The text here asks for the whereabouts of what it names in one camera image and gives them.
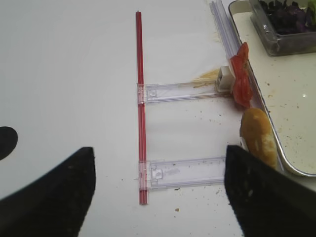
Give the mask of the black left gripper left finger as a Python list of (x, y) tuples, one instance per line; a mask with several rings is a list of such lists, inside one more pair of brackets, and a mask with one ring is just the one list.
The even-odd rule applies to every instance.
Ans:
[(92, 147), (0, 201), (2, 237), (77, 237), (96, 188)]

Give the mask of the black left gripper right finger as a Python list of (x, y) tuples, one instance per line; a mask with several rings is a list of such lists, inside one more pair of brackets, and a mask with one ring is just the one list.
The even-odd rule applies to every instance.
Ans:
[(316, 193), (236, 145), (226, 151), (224, 186), (246, 237), (314, 237)]

